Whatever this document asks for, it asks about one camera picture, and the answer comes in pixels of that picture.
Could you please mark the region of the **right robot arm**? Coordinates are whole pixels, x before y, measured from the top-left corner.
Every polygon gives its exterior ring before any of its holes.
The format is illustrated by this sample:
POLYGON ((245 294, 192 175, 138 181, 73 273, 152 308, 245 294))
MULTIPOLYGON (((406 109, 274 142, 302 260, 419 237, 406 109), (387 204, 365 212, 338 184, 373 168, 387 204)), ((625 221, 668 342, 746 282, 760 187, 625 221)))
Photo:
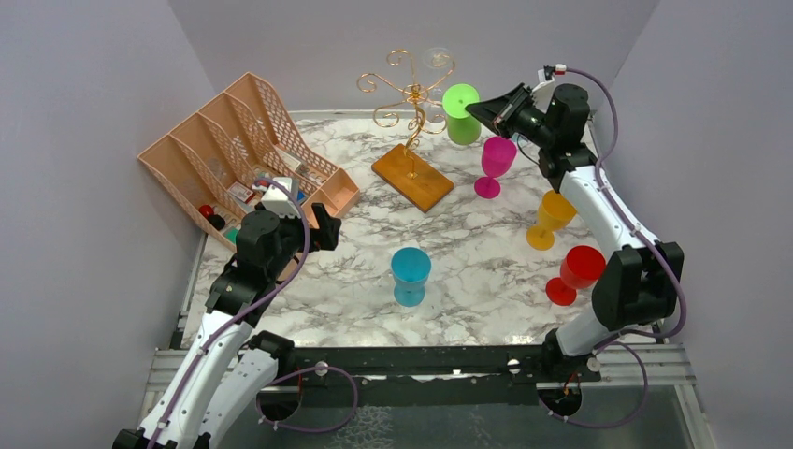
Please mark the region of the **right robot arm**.
POLYGON ((542 176, 576 209, 607 258, 590 305, 546 335, 541 372, 561 381, 594 349, 626 333, 639 334, 641 326, 675 312, 679 321, 673 330, 679 332, 686 318, 680 284, 684 252, 677 243, 663 242, 642 228, 608 183, 600 159, 584 144, 587 91, 560 84, 547 110, 541 111, 531 90, 520 84, 465 110, 502 138, 518 135, 538 146, 542 176))

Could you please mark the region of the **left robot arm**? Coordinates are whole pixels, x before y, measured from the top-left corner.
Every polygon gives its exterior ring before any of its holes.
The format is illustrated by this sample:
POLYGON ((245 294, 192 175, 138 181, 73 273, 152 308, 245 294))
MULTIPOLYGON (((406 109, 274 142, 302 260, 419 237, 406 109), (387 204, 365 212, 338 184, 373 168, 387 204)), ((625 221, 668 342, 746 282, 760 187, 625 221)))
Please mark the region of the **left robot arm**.
POLYGON ((317 227, 297 217, 257 209, 241 222, 236 253, 210 288, 207 310, 187 356, 165 393, 136 429, 119 432, 115 448, 215 448, 267 384, 294 371, 291 340, 267 331, 263 346, 238 352, 275 296, 295 277, 281 274, 308 253, 333 251, 341 220, 324 204, 311 206, 317 227))

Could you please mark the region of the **clear wine glass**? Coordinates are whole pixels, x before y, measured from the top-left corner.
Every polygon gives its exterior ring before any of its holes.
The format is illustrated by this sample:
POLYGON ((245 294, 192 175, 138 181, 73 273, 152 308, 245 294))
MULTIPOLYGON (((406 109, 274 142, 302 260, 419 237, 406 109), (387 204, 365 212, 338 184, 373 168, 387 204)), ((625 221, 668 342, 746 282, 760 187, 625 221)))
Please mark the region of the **clear wine glass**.
POLYGON ((442 97, 445 92, 446 79, 451 70, 454 70, 454 58, 452 53, 443 47, 434 47, 424 51, 423 63, 429 71, 429 82, 425 85, 427 103, 425 111, 427 118, 434 123, 440 120, 443 115, 441 105, 442 97))

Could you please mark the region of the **green wine glass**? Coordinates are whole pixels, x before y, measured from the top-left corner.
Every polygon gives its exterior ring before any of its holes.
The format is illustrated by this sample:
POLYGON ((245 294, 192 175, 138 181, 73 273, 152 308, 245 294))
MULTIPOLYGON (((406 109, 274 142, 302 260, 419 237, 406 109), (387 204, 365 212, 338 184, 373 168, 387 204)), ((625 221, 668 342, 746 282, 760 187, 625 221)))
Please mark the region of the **green wine glass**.
POLYGON ((441 105, 446 115, 447 135, 453 143, 465 146, 480 137, 481 124, 466 110, 468 105, 479 101, 478 91, 466 83, 455 84, 443 94, 441 105))

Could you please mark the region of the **blue wine glass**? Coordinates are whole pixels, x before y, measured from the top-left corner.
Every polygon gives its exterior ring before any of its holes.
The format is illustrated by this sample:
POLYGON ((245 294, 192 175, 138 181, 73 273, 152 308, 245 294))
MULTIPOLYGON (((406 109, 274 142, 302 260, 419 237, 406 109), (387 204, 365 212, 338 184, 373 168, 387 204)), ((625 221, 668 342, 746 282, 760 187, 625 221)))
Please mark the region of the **blue wine glass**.
POLYGON ((431 268, 427 253, 416 247, 401 248, 392 256, 393 294, 398 304, 415 307, 424 300, 431 268))

